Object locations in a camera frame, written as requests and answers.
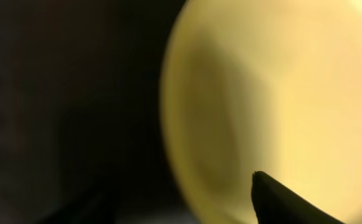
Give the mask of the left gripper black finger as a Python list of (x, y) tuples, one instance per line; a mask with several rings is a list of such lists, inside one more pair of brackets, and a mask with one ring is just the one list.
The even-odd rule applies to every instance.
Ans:
[(343, 224), (262, 171), (252, 174), (251, 198), (259, 224)]

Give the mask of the yellow plate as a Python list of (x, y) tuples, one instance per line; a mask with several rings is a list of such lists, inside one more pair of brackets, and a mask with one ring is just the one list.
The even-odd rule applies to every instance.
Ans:
[(161, 77), (161, 124), (202, 223), (256, 223), (271, 176), (362, 223), (362, 1), (186, 1)]

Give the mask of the brown serving tray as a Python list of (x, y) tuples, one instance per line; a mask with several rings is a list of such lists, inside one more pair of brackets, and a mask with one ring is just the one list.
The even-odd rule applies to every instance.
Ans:
[(182, 6), (0, 0), (0, 223), (196, 223), (159, 122)]

